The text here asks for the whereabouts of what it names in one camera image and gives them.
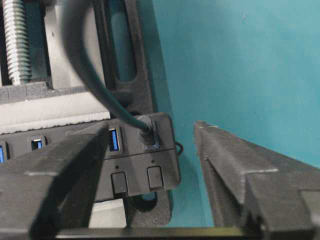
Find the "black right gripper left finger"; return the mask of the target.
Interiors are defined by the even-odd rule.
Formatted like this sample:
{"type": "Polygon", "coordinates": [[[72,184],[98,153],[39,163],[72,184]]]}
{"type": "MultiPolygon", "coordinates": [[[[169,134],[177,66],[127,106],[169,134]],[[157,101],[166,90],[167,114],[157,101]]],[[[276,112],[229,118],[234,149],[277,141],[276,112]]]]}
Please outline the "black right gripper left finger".
{"type": "Polygon", "coordinates": [[[1,239],[37,240],[88,227],[108,139],[108,125],[95,124],[2,163],[1,239]]]}

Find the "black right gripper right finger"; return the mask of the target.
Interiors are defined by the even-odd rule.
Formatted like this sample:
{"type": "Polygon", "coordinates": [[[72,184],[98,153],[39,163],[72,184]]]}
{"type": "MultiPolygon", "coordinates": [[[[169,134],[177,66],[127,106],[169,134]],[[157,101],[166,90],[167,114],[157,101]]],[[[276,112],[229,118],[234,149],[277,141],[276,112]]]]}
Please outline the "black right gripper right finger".
{"type": "Polygon", "coordinates": [[[320,170],[217,126],[193,127],[214,223],[263,240],[320,237],[320,170]]]}

